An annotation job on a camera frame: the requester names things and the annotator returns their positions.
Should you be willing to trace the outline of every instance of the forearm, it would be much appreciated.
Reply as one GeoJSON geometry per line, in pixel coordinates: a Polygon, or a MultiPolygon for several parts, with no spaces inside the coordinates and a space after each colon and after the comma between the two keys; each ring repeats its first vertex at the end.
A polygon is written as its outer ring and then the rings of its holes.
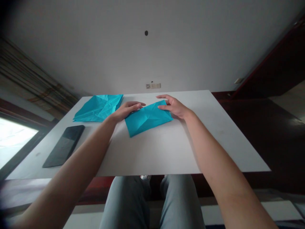
{"type": "Polygon", "coordinates": [[[72,154],[16,228],[62,228],[79,198],[96,175],[117,124],[108,117],[72,154]]]}
{"type": "Polygon", "coordinates": [[[191,112],[185,121],[194,144],[199,168],[212,190],[215,189],[214,195],[222,198],[227,194],[230,195],[237,192],[242,194],[251,190],[248,182],[231,157],[211,135],[200,119],[191,112]]]}
{"type": "Polygon", "coordinates": [[[185,121],[199,168],[217,199],[226,228],[276,228],[242,172],[200,119],[190,112],[185,121]]]}

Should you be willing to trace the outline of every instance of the wrist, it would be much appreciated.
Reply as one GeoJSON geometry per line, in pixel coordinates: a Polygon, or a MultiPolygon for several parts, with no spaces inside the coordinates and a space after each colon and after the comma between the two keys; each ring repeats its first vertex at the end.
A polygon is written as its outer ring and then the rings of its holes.
{"type": "Polygon", "coordinates": [[[108,121],[108,122],[113,122],[115,124],[118,124],[120,121],[119,121],[119,118],[116,117],[116,115],[114,113],[112,113],[111,115],[109,115],[105,121],[108,121]]]}
{"type": "Polygon", "coordinates": [[[188,111],[185,113],[183,119],[186,121],[194,116],[196,116],[196,114],[191,109],[188,109],[188,111]]]}

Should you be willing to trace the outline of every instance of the crumpled paper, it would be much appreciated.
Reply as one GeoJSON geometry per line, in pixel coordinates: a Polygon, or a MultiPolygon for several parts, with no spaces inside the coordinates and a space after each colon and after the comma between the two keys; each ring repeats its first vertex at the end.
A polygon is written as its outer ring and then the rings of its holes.
{"type": "Polygon", "coordinates": [[[143,107],[125,118],[130,137],[173,120],[170,112],[160,110],[159,105],[166,105],[165,100],[143,107]]]}
{"type": "Polygon", "coordinates": [[[73,121],[102,122],[121,105],[123,95],[95,95],[75,114],[73,121]]]}

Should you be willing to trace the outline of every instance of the smartphone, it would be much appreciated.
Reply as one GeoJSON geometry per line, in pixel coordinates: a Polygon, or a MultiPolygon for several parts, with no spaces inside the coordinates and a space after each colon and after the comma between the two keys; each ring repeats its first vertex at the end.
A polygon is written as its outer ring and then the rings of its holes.
{"type": "Polygon", "coordinates": [[[71,156],[85,129],[84,125],[68,127],[44,162],[43,168],[63,165],[71,156]]]}

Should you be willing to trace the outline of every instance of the leg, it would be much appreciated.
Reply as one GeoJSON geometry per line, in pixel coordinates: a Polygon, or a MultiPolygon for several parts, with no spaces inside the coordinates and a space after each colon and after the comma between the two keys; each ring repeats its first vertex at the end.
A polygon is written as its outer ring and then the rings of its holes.
{"type": "Polygon", "coordinates": [[[115,177],[107,197],[100,229],[149,228],[151,189],[140,177],[115,177]]]}
{"type": "Polygon", "coordinates": [[[161,182],[165,197],[160,229],[205,228],[199,199],[191,175],[167,175],[161,182]]]}

